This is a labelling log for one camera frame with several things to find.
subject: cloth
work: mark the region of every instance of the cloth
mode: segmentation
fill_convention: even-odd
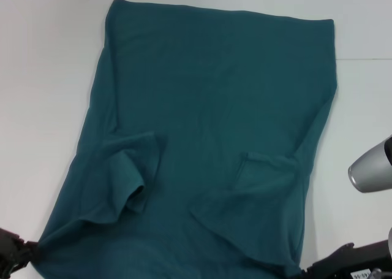
[[[336,90],[332,20],[115,0],[47,279],[288,277]]]

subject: white table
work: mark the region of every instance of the white table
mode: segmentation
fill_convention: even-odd
[[[336,25],[338,91],[306,205],[302,266],[386,239],[392,191],[347,168],[392,134],[390,0],[130,0],[251,10]],[[112,0],[0,0],[0,227],[37,240],[75,154]],[[32,267],[17,278],[40,278]]]

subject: teal shirt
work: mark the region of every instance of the teal shirt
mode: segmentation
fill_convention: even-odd
[[[297,274],[335,89],[332,20],[115,0],[35,268],[47,279]]]

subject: silver metal part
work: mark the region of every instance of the silver metal part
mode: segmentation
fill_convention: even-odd
[[[385,154],[385,141],[349,167],[350,181],[362,193],[392,189],[392,166]]]
[[[392,256],[392,228],[388,234],[388,248],[390,249],[390,255]]]
[[[380,269],[374,269],[367,279],[381,279],[385,277],[392,277],[392,272],[382,272]]]

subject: black robotic claw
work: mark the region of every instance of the black robotic claw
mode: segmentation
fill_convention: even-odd
[[[367,279],[368,273],[376,269],[384,274],[392,271],[387,240],[358,248],[354,248],[354,243],[345,244],[327,258],[303,270],[296,279]]]
[[[37,242],[26,242],[19,235],[0,228],[0,279],[8,279],[37,257]]]

